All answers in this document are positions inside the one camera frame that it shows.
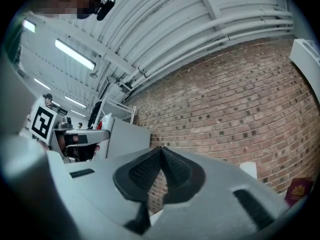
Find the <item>black rubber pad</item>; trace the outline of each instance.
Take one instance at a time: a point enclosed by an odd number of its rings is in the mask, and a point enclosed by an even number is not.
[[[70,175],[72,178],[77,178],[77,177],[85,176],[88,174],[93,174],[94,172],[95,171],[92,169],[85,169],[85,170],[78,170],[78,171],[70,172]]]
[[[262,230],[274,222],[274,219],[261,205],[261,203],[259,203],[247,190],[236,190],[233,194],[259,230]]]

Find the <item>passport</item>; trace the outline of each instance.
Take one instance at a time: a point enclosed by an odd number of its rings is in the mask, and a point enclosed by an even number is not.
[[[307,196],[313,185],[312,179],[309,178],[294,178],[289,186],[284,200],[291,207],[301,198]]]

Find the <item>brick wall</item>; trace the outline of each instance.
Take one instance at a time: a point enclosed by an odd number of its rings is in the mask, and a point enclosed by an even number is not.
[[[264,38],[215,52],[159,80],[127,103],[151,146],[170,146],[233,164],[254,161],[278,193],[319,168],[320,113],[288,58],[293,37]],[[150,191],[153,212],[167,192],[162,172]]]

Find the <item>man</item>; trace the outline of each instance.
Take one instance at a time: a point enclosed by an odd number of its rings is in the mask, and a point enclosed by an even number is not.
[[[53,105],[52,105],[52,95],[50,94],[50,93],[48,93],[48,94],[46,94],[46,95],[43,95],[43,97],[44,97],[44,104],[45,104],[45,106],[48,108],[48,109],[50,109],[50,110],[52,110],[53,109]]]

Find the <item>fluorescent light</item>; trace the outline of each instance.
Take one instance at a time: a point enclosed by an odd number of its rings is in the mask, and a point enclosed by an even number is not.
[[[76,111],[73,111],[73,110],[71,110],[71,111],[72,111],[73,113],[76,113],[76,114],[80,115],[80,116],[86,117],[85,115],[80,114],[80,113],[78,113],[78,112],[76,112]]]
[[[95,69],[96,65],[92,61],[88,60],[86,57],[84,57],[83,55],[81,55],[79,52],[75,51],[68,45],[64,44],[59,39],[55,40],[55,47],[57,47],[58,49],[60,49],[70,57],[74,58],[76,61],[80,62],[82,65],[84,65],[88,69],[92,71]]]
[[[79,103],[79,102],[77,102],[77,101],[75,101],[75,100],[73,100],[73,99],[71,99],[71,98],[69,98],[69,97],[67,97],[67,96],[64,96],[67,100],[69,100],[69,101],[71,101],[71,102],[73,102],[73,103],[75,103],[75,104],[78,104],[79,106],[81,106],[81,107],[84,107],[84,108],[86,108],[86,106],[85,105],[82,105],[81,103]]]
[[[34,78],[34,81],[36,81],[38,84],[42,85],[43,87],[47,88],[50,90],[50,88],[48,86],[46,86],[44,83],[40,82],[39,80]]]
[[[24,20],[23,22],[22,22],[22,25],[26,28],[26,29],[28,29],[28,30],[30,30],[31,32],[36,32],[36,25],[35,24],[33,24],[32,22],[30,22],[29,20]]]
[[[57,105],[58,107],[60,107],[60,105],[54,101],[52,101],[53,104]]]

